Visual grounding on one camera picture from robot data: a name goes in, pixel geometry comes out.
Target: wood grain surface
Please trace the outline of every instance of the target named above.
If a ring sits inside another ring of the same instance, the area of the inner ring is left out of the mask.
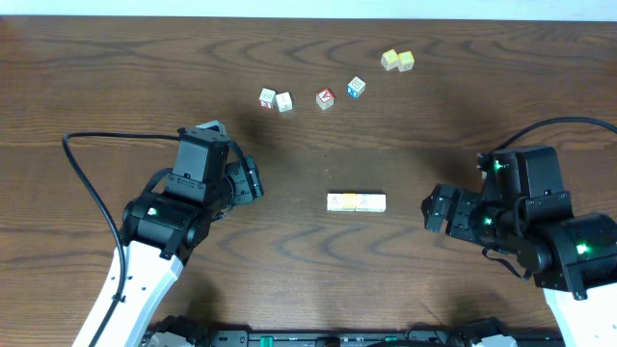
[[[259,165],[263,200],[212,227],[153,321],[253,329],[406,329],[495,316],[556,329],[542,291],[480,249],[423,229],[437,183],[479,189],[475,154],[537,120],[617,123],[617,25],[496,21],[5,17],[0,20],[0,345],[68,346],[114,242],[61,146],[71,131],[174,134],[220,120]],[[381,53],[411,49],[409,73]],[[366,82],[354,100],[346,84]],[[289,91],[294,109],[258,105]],[[330,88],[335,106],[315,94]],[[577,214],[617,216],[617,138],[538,130]],[[118,223],[176,144],[75,140]],[[327,213],[380,191],[383,214]]]

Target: yellow cube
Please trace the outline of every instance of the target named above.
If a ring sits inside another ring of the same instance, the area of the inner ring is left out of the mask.
[[[398,55],[398,70],[403,72],[414,67],[414,55],[411,51],[403,52]]]
[[[393,69],[398,66],[398,54],[391,49],[382,55],[382,65],[386,70]]]

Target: block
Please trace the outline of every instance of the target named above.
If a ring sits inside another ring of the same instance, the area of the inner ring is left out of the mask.
[[[279,106],[279,112],[285,112],[292,109],[293,104],[291,102],[291,95],[289,95],[289,92],[277,94],[277,105]]]
[[[273,108],[276,94],[277,92],[275,91],[271,91],[266,88],[262,89],[261,96],[259,97],[259,105],[265,108]]]
[[[347,85],[347,93],[353,98],[358,98],[364,92],[364,87],[366,87],[366,83],[356,76]]]
[[[386,195],[384,194],[328,194],[328,211],[384,212]]]
[[[322,110],[325,110],[334,104],[335,95],[328,88],[317,93],[317,105],[319,105]]]
[[[403,52],[398,55],[398,70],[400,72],[411,70],[414,62],[414,55],[411,51]]]
[[[398,54],[395,50],[391,49],[382,55],[382,65],[386,70],[398,67]]]

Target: black strap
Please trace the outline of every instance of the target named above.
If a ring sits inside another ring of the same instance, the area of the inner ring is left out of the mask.
[[[484,257],[486,257],[487,259],[491,260],[491,261],[496,261],[499,264],[505,266],[506,269],[510,270],[510,272],[516,276],[517,278],[521,279],[521,280],[529,280],[531,279],[531,271],[529,270],[525,270],[524,274],[521,276],[521,274],[519,274],[519,272],[517,271],[517,269],[514,268],[514,266],[512,266],[512,264],[510,264],[510,262],[508,262],[508,260],[505,259],[500,259],[500,258],[491,258],[487,255],[487,253],[489,251],[491,251],[492,249],[490,247],[485,247],[484,250],[482,250],[482,255],[484,255]]]
[[[144,187],[143,193],[150,193],[154,187],[161,181],[166,175],[171,174],[173,171],[172,168],[166,168],[159,170],[155,174],[152,175],[148,183],[146,183],[146,187]]]

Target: brown tabletop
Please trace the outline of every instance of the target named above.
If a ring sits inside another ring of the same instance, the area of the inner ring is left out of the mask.
[[[617,122],[617,26],[500,21],[6,17],[0,21],[0,344],[66,346],[114,241],[62,151],[70,131],[174,134],[220,120],[265,197],[195,250],[153,322],[186,314],[254,329],[406,329],[495,316],[556,328],[542,290],[480,248],[424,230],[435,184],[481,187],[478,151],[537,120]],[[412,71],[381,54],[412,50]],[[345,87],[366,82],[359,99]],[[259,107],[262,88],[293,110]],[[315,95],[330,88],[335,105]],[[617,214],[615,136],[556,125],[575,213]],[[177,144],[75,140],[121,224]],[[385,213],[328,213],[329,191],[381,191]]]

